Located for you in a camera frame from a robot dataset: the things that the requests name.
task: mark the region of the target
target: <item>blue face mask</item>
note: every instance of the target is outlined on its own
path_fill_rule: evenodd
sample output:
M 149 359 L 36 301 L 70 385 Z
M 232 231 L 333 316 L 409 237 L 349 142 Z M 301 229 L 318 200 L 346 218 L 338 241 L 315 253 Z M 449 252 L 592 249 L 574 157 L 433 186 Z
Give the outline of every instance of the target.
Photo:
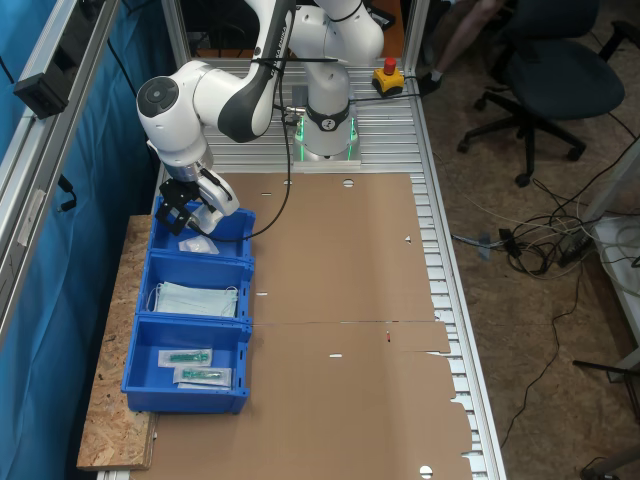
M 229 287 L 226 290 L 209 290 L 164 282 L 158 284 L 155 290 L 156 302 L 153 309 L 155 312 L 210 317 L 233 317 L 236 313 L 238 290 L 235 287 Z

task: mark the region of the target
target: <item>blue plastic storage bin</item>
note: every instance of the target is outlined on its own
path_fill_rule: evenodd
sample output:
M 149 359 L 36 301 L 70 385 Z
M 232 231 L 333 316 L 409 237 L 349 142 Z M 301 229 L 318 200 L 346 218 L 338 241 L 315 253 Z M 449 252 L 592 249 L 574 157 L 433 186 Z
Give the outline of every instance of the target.
M 217 321 L 250 324 L 249 287 L 253 276 L 253 264 L 239 260 L 221 260 L 215 256 L 181 255 L 175 253 L 147 252 L 138 294 L 137 313 L 168 317 L 195 317 L 176 313 L 153 312 L 159 283 L 170 282 L 183 287 L 225 290 L 238 289 L 238 302 L 233 317 L 202 316 Z
M 247 348 L 251 327 L 136 315 L 129 354 L 122 377 L 122 392 L 134 411 L 186 413 L 239 413 L 247 398 Z M 173 383 L 173 368 L 158 367 L 163 349 L 213 348 L 211 366 L 233 369 L 229 390 L 182 389 Z
M 156 199 L 156 207 L 155 212 L 158 210 L 162 203 L 162 197 L 158 197 Z M 193 212 L 196 208 L 198 208 L 202 203 L 200 202 L 189 202 L 186 207 L 190 212 Z M 216 238 L 221 238 L 225 240 L 232 240 L 234 238 L 243 238 L 248 235 L 251 235 L 253 231 L 253 225 L 256 221 L 256 214 L 250 210 L 245 210 L 244 208 L 239 208 L 232 215 L 228 217 L 224 217 L 212 235 Z M 197 237 L 199 234 L 191 230 L 190 228 L 184 228 L 179 235 L 173 235 L 167 227 L 162 225 L 156 219 L 155 215 L 153 217 L 152 225 L 151 225 L 151 238 L 149 239 L 149 247 L 158 252 L 180 252 L 180 248 L 178 244 L 183 240 L 187 240 L 189 238 Z M 240 242 L 213 242 L 214 245 L 218 248 L 219 254 L 216 254 L 216 258 L 223 259 L 237 259 L 243 260 L 245 262 L 253 262 L 253 257 L 251 257 L 251 239 L 242 240 Z M 210 254 L 200 254 L 200 253 L 192 253 L 192 252 L 180 252 L 183 254 L 189 255 L 207 255 L 212 256 Z

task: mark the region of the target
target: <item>blue curtain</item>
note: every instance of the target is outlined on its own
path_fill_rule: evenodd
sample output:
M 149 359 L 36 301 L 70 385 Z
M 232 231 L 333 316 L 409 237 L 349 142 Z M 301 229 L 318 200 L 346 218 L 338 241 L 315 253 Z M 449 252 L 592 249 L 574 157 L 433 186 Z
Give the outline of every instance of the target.
M 15 76 L 53 3 L 0 0 L 2 21 L 16 31 L 5 38 L 0 27 L 0 51 Z M 136 6 L 133 0 L 128 3 Z M 19 25 L 32 13 L 34 18 Z M 159 1 L 130 16 L 121 6 L 110 38 L 136 90 L 175 68 Z M 21 59 L 5 57 L 12 50 L 23 51 Z M 23 109 L 6 95 L 11 87 L 2 85 L 0 108 L 11 115 L 2 115 L 0 152 L 15 129 L 13 112 L 19 116 Z M 141 186 L 155 181 L 134 96 L 107 48 L 63 174 L 74 186 L 78 205 L 57 212 L 69 200 L 58 189 L 0 350 L 0 480 L 76 474 L 96 348 L 126 226 L 139 210 Z

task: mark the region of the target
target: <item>black office chair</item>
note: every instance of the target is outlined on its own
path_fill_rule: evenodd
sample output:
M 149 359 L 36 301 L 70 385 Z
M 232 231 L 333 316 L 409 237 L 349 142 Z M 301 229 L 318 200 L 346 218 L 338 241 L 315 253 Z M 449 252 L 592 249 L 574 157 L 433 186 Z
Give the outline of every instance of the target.
M 607 60 L 624 38 L 640 47 L 640 32 L 626 22 L 613 23 L 615 33 L 599 54 L 565 40 L 587 34 L 597 13 L 598 0 L 519 0 L 498 35 L 505 50 L 491 71 L 511 88 L 519 103 L 486 92 L 474 104 L 477 110 L 484 110 L 489 100 L 511 116 L 468 131 L 458 151 L 466 153 L 473 137 L 517 127 L 527 158 L 526 173 L 515 179 L 519 187 L 529 184 L 534 171 L 536 129 L 570 144 L 567 158 L 578 160 L 586 145 L 552 120 L 595 117 L 620 105 L 624 87 Z

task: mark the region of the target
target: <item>small hole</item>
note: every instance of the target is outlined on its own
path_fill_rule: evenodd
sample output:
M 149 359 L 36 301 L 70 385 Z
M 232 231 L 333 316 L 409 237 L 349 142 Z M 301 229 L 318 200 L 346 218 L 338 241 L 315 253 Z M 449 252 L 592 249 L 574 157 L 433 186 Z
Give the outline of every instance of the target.
M 431 470 L 431 467 L 423 465 L 420 467 L 420 475 L 422 478 L 429 480 L 433 476 L 433 470 Z

